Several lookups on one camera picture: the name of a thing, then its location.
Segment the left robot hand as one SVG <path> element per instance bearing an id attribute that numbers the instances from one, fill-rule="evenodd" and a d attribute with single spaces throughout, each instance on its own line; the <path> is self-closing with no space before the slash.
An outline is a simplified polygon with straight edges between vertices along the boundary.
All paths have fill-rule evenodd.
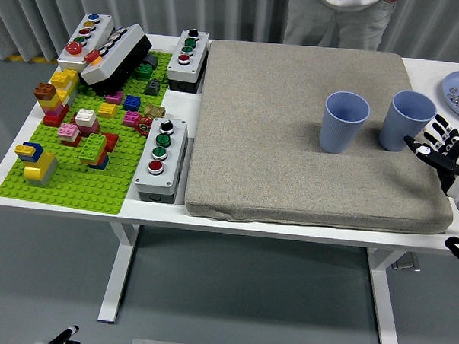
<path id="1" fill-rule="evenodd" d="M 63 330 L 61 333 L 59 333 L 57 336 L 52 338 L 49 341 L 36 341 L 32 344 L 80 344 L 78 340 L 73 340 L 72 337 L 78 333 L 79 327 L 78 325 L 72 325 L 67 327 L 65 330 Z"/>

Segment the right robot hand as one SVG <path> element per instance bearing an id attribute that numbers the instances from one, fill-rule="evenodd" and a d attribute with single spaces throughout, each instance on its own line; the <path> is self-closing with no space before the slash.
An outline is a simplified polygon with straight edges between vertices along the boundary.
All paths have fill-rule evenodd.
<path id="1" fill-rule="evenodd" d="M 441 138 L 437 139 L 426 130 L 423 133 L 425 143 L 420 143 L 409 135 L 403 140 L 421 161 L 437 170 L 444 194 L 456 199 L 459 193 L 459 132 L 438 114 L 429 129 Z"/>

